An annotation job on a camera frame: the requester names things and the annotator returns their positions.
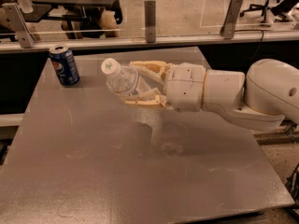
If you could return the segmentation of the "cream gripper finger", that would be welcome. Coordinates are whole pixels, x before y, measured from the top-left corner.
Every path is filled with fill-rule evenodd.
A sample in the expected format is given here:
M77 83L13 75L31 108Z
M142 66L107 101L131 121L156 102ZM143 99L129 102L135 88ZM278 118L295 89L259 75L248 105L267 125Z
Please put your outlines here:
M164 84L166 73L173 67L173 64L164 61L133 61L129 62L129 66L139 74Z
M142 92L137 95L126 94L121 95L120 99L128 105L146 105L169 107L170 104L165 95L162 95L157 88Z

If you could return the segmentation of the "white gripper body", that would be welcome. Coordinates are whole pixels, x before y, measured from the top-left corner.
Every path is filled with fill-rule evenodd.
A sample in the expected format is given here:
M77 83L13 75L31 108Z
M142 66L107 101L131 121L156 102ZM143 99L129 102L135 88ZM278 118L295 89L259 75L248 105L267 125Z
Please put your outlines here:
M203 65L182 63L170 69L164 81L164 94L177 111L201 109L206 69Z

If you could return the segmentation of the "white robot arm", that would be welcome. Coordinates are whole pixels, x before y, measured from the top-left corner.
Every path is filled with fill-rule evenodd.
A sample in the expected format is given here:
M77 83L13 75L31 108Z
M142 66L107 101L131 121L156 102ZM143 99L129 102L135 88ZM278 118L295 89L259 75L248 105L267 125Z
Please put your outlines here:
M284 119L299 123L299 69L287 63L261 59L247 73L192 63L147 61L130 66L163 88L126 95L128 105L181 112L203 110L256 131L274 130Z

